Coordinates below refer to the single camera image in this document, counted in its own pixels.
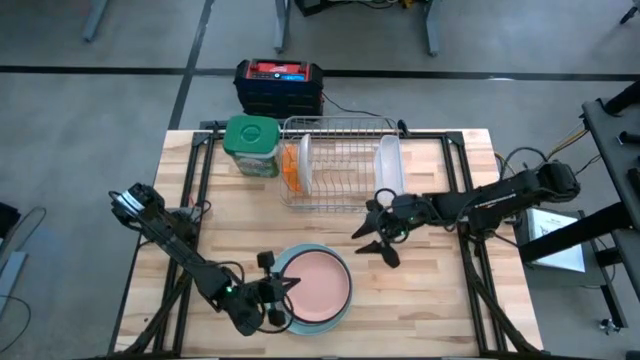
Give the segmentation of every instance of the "concrete floor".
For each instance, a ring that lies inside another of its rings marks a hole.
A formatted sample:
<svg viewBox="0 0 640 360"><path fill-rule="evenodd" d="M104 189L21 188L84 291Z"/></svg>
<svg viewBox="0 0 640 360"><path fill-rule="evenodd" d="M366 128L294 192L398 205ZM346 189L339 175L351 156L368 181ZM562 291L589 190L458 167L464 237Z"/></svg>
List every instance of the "concrete floor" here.
<svg viewBox="0 0 640 360"><path fill-rule="evenodd" d="M0 65L185 66L204 0L112 0L96 42L80 40L87 2L0 2ZM281 57L326 68L433 71L640 73L640 19L617 20L627 0L447 0L442 51L425 54L419 9L344 6L302 18L292 11ZM242 9L251 8L251 12ZM271 1L217 0L199 67L273 58ZM48 216L27 244L30 258L14 295L32 320L3 359L69 359L104 354L136 236L109 212L106 192L153 182L179 76L0 74L0 201ZM627 82L337 79L325 91L344 107L404 119L413 128L489 128L497 151L549 149L578 122L580 104ZM336 109L327 105L328 114ZM241 113L232 79L196 77L181 129ZM596 153L589 136L559 159L582 166ZM587 213L618 200L606 170L585 171L582 194L558 209ZM621 359L640 350L640 304L622 266L616 289L629 329L606 336L599 291L531 289L545 348L554 354ZM0 347L20 331L24 309L10 303Z"/></svg>

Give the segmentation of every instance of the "pink plate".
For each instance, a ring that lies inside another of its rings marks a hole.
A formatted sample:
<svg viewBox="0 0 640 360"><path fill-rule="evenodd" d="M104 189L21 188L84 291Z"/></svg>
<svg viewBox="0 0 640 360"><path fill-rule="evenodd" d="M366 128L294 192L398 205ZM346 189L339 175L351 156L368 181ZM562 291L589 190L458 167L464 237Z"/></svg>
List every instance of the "pink plate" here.
<svg viewBox="0 0 640 360"><path fill-rule="evenodd" d="M349 298L349 274L340 260L324 251L304 252L289 261L284 274L300 278L289 290L293 312L306 322L325 322L344 308Z"/></svg>

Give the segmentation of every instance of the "black battery box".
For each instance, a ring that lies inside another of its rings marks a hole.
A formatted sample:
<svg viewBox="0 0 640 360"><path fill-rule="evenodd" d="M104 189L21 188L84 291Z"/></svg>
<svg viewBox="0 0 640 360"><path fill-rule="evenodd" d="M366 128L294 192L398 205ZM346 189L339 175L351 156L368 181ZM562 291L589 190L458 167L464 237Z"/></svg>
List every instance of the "black battery box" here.
<svg viewBox="0 0 640 360"><path fill-rule="evenodd" d="M285 119L322 115L322 69L304 61L244 60L233 83L249 115Z"/></svg>

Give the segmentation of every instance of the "wooden table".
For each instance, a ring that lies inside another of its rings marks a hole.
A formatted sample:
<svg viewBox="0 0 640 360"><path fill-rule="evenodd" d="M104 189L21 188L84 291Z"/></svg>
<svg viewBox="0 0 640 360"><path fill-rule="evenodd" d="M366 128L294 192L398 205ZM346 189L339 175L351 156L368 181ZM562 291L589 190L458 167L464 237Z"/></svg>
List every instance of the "wooden table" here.
<svg viewBox="0 0 640 360"><path fill-rule="evenodd" d="M498 173L489 132L475 129L463 130L463 133L474 185L496 181ZM191 138L192 131L169 131L166 135L155 188L165 198L167 207L179 204ZM438 142L407 140L402 146L409 192L448 191ZM200 179L198 173L195 179L194 199ZM253 280L261 276L255 260L260 251L273 250L277 255L299 243L327 245L345 259L352 271L354 297L349 313L335 329L319 336L284 333L243 337L228 316L216 314L194 287L183 356L478 354L456 234L430 226L413 231L407 242L396 246L401 266L390 269L379 255L354 254L354 250L374 238L373 235L358 240L350 238L361 225L364 214L294 212L281 203L278 181L278 178L242 176L218 143L214 148L207 196L213 205L204 217L198 250L208 259L241 262L248 272L247 279ZM513 239L510 227L500 228L498 232ZM541 348L517 249L501 241L488 241L487 247L500 305L528 341ZM132 343L144 329L145 320L158 309L168 261L168 256L157 246L139 250L115 350ZM167 339L173 339L175 313L177 306L170 319ZM489 343L493 344L484 305L483 316Z"/></svg>

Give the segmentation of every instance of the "dish rack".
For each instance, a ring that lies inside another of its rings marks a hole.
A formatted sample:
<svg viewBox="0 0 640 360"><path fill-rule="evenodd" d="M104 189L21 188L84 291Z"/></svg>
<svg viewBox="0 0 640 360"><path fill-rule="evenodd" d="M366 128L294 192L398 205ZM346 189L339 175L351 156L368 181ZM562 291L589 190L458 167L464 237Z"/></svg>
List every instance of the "dish rack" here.
<svg viewBox="0 0 640 360"><path fill-rule="evenodd" d="M310 135L309 188L297 175L297 151ZM280 141L280 195L299 210L362 212L374 196L374 159L384 135L398 136L396 122L384 117L297 116L288 118Z"/></svg>

